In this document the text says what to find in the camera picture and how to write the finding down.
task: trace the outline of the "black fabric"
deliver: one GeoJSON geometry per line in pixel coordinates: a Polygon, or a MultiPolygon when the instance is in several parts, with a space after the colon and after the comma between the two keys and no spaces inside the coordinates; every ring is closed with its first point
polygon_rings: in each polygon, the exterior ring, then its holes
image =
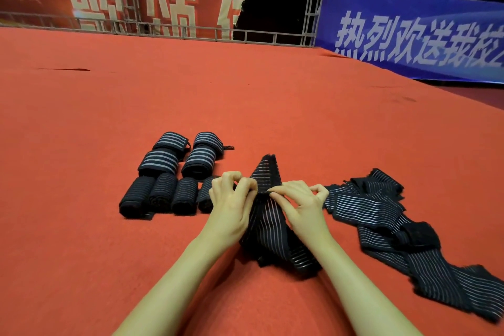
{"type": "Polygon", "coordinates": [[[224,154],[224,145],[211,132],[198,133],[194,140],[192,152],[182,167],[182,176],[202,181],[212,175],[215,160],[224,154]]]}
{"type": "Polygon", "coordinates": [[[148,198],[155,183],[153,177],[137,177],[119,203],[119,213],[128,219],[150,221],[154,212],[149,210],[148,198]]]}
{"type": "Polygon", "coordinates": [[[210,176],[203,181],[201,185],[201,189],[198,192],[198,198],[196,199],[196,203],[198,204],[199,211],[204,213],[210,213],[214,208],[214,204],[210,199],[210,194],[208,193],[212,188],[212,181],[217,178],[217,176],[210,176]]]}
{"type": "Polygon", "coordinates": [[[152,150],[160,148],[173,150],[177,156],[177,159],[179,161],[182,161],[184,159],[184,156],[186,155],[186,152],[191,150],[191,145],[189,144],[189,140],[183,135],[174,132],[166,132],[156,142],[152,150]]]}
{"type": "Polygon", "coordinates": [[[158,177],[162,173],[176,174],[179,161],[176,151],[167,148],[157,148],[148,152],[140,166],[139,176],[158,177]]]}
{"type": "Polygon", "coordinates": [[[281,207],[269,197],[268,189],[282,181],[274,155],[265,155],[252,178],[257,180],[258,194],[250,212],[249,227],[240,244],[263,267],[279,264],[293,269],[302,277],[320,270],[320,265],[285,221],[281,207]]]}
{"type": "Polygon", "coordinates": [[[161,174],[149,195],[149,205],[154,212],[171,212],[171,201],[177,187],[177,177],[172,173],[161,174]]]}
{"type": "Polygon", "coordinates": [[[404,188],[392,177],[373,169],[365,178],[327,189],[327,211],[356,225],[362,251],[411,277],[415,293],[492,322],[502,318],[504,282],[481,265],[448,263],[432,226],[404,214],[398,202],[404,188]]]}
{"type": "Polygon", "coordinates": [[[196,214],[196,195],[198,181],[194,178],[182,178],[177,185],[171,210],[175,215],[189,216],[196,214]]]}

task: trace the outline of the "metal railing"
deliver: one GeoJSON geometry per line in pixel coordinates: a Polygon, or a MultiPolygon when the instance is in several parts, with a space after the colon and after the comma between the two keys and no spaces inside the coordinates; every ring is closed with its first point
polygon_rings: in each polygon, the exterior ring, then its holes
{"type": "Polygon", "coordinates": [[[314,36],[310,33],[280,33],[237,28],[193,27],[152,22],[140,22],[140,32],[132,33],[125,29],[126,23],[122,20],[0,11],[0,27],[38,28],[182,40],[223,41],[226,43],[301,46],[305,48],[313,47],[313,44],[305,45],[305,42],[311,43],[314,41],[303,39],[314,36]]]}

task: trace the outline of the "forearm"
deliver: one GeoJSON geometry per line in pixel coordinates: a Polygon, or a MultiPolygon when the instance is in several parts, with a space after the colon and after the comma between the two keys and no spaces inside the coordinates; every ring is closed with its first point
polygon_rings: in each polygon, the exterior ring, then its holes
{"type": "Polygon", "coordinates": [[[203,277],[220,252],[199,237],[194,239],[171,269],[144,296],[124,320],[115,336],[166,336],[176,333],[180,319],[203,277]]]}
{"type": "Polygon", "coordinates": [[[331,239],[312,247],[358,336],[421,335],[415,326],[331,239]]]}

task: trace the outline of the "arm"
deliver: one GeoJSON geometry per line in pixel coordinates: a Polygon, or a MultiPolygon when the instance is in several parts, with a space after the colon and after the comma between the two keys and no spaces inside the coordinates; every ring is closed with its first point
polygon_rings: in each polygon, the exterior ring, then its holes
{"type": "Polygon", "coordinates": [[[257,194],[257,182],[226,172],[212,181],[214,208],[201,233],[123,321],[114,336],[174,335],[203,277],[242,237],[257,194]],[[234,181],[238,182],[233,191],[234,181]]]}
{"type": "Polygon", "coordinates": [[[269,191],[294,232],[328,274],[357,336],[421,336],[333,239],[322,212],[329,195],[324,186],[308,187],[303,181],[292,181],[269,191]],[[298,207],[294,208],[283,195],[294,200],[298,207]]]}

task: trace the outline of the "hand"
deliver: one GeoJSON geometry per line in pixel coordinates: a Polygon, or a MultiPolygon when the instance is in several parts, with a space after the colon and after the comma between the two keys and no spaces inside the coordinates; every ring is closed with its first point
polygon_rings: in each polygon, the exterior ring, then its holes
{"type": "Polygon", "coordinates": [[[332,239],[322,211],[324,201],[329,195],[324,186],[308,187],[304,181],[290,181],[268,191],[289,219],[293,231],[310,250],[325,239],[332,239]],[[298,207],[294,208],[282,195],[292,199],[298,207]]]}
{"type": "Polygon", "coordinates": [[[240,240],[249,226],[257,181],[243,178],[240,172],[225,172],[212,181],[209,194],[214,208],[199,237],[223,253],[240,240]],[[238,185],[233,190],[235,181],[238,185]]]}

